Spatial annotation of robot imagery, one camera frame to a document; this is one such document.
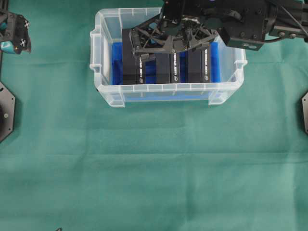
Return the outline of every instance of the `green fabric tablecloth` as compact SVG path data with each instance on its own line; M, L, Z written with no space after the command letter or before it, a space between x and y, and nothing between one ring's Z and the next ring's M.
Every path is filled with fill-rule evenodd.
M160 0L11 0L32 53L4 55L16 96L0 144L0 229L305 231L308 91L302 39L247 51L243 86L223 105L108 106L95 90L90 31L102 8Z

